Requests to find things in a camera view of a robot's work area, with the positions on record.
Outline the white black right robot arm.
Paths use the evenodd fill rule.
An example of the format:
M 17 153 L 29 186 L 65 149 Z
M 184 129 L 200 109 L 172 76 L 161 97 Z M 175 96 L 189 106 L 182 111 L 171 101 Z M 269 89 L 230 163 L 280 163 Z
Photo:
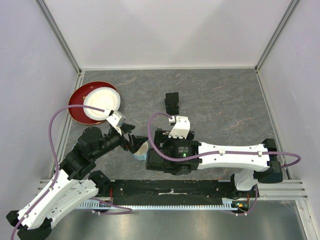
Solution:
M 223 146 L 199 142 L 194 137 L 194 131 L 187 137 L 173 137 L 169 131 L 157 129 L 145 168 L 175 176 L 211 168 L 238 168 L 241 171 L 231 175 L 229 189 L 222 194 L 231 199 L 252 194 L 257 184 L 283 181 L 281 163 L 275 154 L 276 142 L 272 138 L 257 145 Z

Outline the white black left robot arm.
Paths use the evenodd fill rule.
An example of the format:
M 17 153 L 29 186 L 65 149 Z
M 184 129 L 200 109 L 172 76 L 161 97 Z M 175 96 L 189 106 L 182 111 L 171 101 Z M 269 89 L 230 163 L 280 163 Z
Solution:
M 55 174 L 40 193 L 21 210 L 10 211 L 6 219 L 14 227 L 11 239 L 45 240 L 57 223 L 81 203 L 93 197 L 104 197 L 111 181 L 100 170 L 96 160 L 117 147 L 136 153 L 148 140 L 135 136 L 135 126 L 111 127 L 103 134 L 98 127 L 86 128 L 73 149 L 56 165 Z

